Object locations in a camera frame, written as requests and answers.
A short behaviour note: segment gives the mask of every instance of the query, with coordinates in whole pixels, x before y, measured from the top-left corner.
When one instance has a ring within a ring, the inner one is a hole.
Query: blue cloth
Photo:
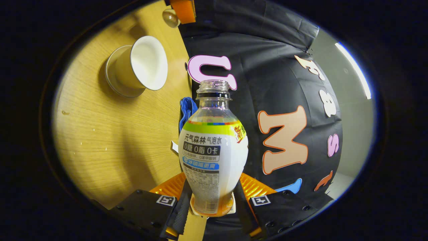
[[[198,110],[196,103],[190,97],[184,97],[182,100],[180,100],[180,105],[183,117],[178,123],[179,132],[181,132],[184,124],[186,124],[186,121],[190,118],[190,116],[192,116]]]

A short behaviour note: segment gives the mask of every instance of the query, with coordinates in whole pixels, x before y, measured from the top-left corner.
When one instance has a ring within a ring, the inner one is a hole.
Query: bottle neck
[[[200,108],[219,108],[219,109],[229,109],[229,101],[224,98],[200,98],[199,99]]]

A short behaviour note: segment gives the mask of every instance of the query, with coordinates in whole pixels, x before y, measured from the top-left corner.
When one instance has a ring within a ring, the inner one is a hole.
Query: saucer
[[[144,92],[145,88],[134,89],[120,83],[117,80],[115,72],[116,60],[122,55],[123,52],[125,52],[129,48],[132,48],[132,45],[125,45],[117,48],[108,58],[105,72],[108,84],[116,93],[123,97],[133,98],[141,95]]]

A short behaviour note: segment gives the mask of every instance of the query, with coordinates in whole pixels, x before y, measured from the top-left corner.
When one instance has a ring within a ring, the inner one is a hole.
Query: white paper cup
[[[139,38],[115,64],[117,79],[134,88],[159,90],[168,75],[168,61],[162,44],[155,37]]]

